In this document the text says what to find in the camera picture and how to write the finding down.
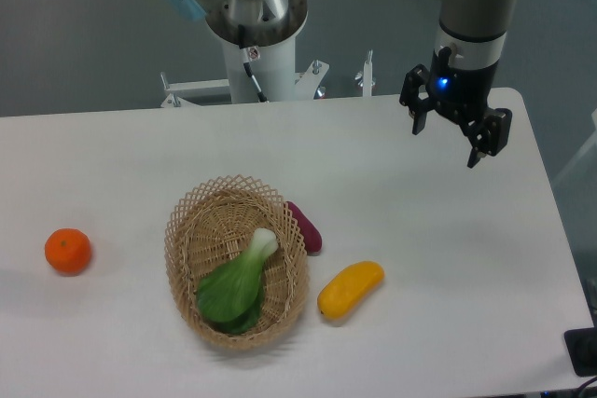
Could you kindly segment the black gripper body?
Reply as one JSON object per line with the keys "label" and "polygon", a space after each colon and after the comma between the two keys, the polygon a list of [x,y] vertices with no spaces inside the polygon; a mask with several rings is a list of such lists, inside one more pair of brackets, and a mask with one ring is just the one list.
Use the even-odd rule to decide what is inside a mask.
{"label": "black gripper body", "polygon": [[432,58],[427,93],[435,110],[457,125],[480,122],[488,109],[487,98],[498,62],[475,70],[449,66],[451,49]]}

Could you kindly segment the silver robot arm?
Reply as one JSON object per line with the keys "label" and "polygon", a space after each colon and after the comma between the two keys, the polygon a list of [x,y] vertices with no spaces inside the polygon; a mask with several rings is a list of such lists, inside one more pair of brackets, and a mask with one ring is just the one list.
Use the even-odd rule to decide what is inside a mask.
{"label": "silver robot arm", "polygon": [[[190,21],[205,21],[225,54],[235,103],[311,98],[323,70],[295,71],[295,40],[308,15],[306,0],[167,0]],[[441,9],[432,61],[405,76],[399,101],[412,130],[423,130],[436,112],[457,125],[470,142],[468,166],[497,155],[512,120],[487,99],[517,0],[439,0]]]}

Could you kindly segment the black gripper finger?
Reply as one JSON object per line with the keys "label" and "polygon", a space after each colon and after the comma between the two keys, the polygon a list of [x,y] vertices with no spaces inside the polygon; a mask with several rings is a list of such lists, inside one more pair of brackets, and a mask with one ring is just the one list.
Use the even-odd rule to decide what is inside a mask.
{"label": "black gripper finger", "polygon": [[481,120],[473,120],[461,127],[463,135],[470,142],[467,167],[473,169],[482,158],[497,156],[507,145],[512,112],[506,108],[485,111]]}
{"label": "black gripper finger", "polygon": [[412,134],[418,135],[425,127],[426,118],[429,111],[434,106],[427,93],[427,82],[430,79],[428,69],[418,64],[405,75],[402,90],[399,96],[399,103],[409,109],[409,115],[412,118]]}

